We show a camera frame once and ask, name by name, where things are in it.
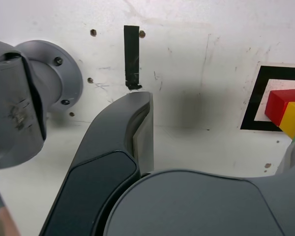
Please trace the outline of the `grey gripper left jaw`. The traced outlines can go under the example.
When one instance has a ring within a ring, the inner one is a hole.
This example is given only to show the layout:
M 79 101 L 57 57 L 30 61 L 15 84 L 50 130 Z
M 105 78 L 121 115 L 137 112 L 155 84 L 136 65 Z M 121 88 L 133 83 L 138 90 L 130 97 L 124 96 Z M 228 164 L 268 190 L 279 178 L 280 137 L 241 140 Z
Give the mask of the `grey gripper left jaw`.
M 140 177 L 133 137 L 152 111 L 152 94 L 129 93 L 86 131 L 41 229 L 43 236 L 101 236 L 118 198 Z

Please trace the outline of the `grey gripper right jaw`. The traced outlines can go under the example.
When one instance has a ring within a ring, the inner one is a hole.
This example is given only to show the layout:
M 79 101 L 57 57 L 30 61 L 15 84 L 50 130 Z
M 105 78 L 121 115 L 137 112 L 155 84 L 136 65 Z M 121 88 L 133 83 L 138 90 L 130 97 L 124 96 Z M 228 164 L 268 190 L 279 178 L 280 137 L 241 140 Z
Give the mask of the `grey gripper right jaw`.
M 127 189 L 106 236 L 295 236 L 295 142 L 291 167 L 253 178 L 193 170 L 157 172 Z

